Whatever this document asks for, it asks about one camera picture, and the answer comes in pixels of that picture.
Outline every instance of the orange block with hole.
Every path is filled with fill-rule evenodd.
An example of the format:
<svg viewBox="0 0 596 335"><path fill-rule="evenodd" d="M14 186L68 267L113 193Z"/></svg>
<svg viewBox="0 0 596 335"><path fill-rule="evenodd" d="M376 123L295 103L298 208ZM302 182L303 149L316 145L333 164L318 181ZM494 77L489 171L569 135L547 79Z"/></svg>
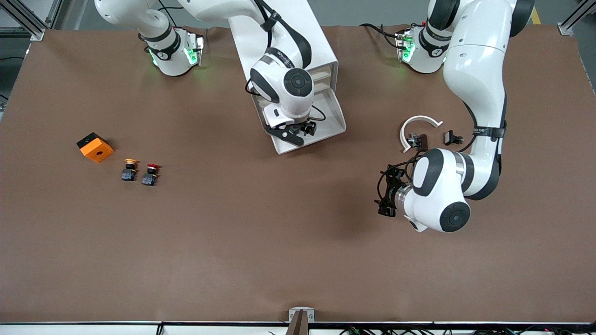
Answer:
<svg viewBox="0 0 596 335"><path fill-rule="evenodd" d="M114 149L107 142L92 132L76 144L85 157L99 163L114 153Z"/></svg>

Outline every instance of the brown table surface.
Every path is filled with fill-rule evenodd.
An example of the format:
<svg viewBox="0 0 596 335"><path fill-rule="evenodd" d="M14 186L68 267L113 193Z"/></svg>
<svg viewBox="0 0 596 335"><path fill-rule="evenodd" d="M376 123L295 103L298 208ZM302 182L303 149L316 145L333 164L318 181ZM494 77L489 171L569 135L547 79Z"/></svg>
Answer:
<svg viewBox="0 0 596 335"><path fill-rule="evenodd" d="M49 30L0 123L1 321L286 318L593 321L596 99L573 38L529 26L505 61L497 190L453 234L377 214L375 185L412 125L439 145L471 120L362 27L326 27L347 131L279 156L244 92L228 29L204 67L167 77L134 31ZM75 143L116 152L96 164ZM123 182L124 159L162 165Z"/></svg>

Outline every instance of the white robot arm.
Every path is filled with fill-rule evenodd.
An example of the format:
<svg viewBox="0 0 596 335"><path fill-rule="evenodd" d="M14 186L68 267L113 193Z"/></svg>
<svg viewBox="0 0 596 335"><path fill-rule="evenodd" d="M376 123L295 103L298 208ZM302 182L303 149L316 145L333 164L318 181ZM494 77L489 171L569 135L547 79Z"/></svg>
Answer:
<svg viewBox="0 0 596 335"><path fill-rule="evenodd" d="M465 199L483 199L496 188L506 128L502 65L509 37L532 8L533 0L431 0L426 25L400 36L400 58L414 70L434 72L444 61L445 82L474 120L474 143L470 154L426 152L411 183L401 181L402 169L390 167L379 214L395 216L399 208L417 231L453 232L470 218Z"/></svg>
<svg viewBox="0 0 596 335"><path fill-rule="evenodd" d="M150 47L154 63L170 76L186 73L197 64L201 43L196 35L172 28L166 16L149 8L157 0L95 0L95 6L108 22L134 27ZM270 135L295 145L304 140L300 131L314 135L316 123L309 115L314 100L310 74L304 70L311 63L309 42L292 29L264 0L179 0L195 18L221 21L244 15L252 18L269 36L264 55L250 71L250 84L270 105L263 114Z"/></svg>
<svg viewBox="0 0 596 335"><path fill-rule="evenodd" d="M297 133L314 135L316 123L309 121L315 92L310 74L309 42L292 29L264 0L179 0L202 21L228 20L248 16L269 34L264 55L250 69L250 83L270 102L263 110L266 131L294 145L302 145Z"/></svg>
<svg viewBox="0 0 596 335"><path fill-rule="evenodd" d="M99 14L116 26L133 27L147 43L153 63L168 76L180 76L198 64L202 43L197 35L170 25L160 11L150 10L157 0L95 0Z"/></svg>

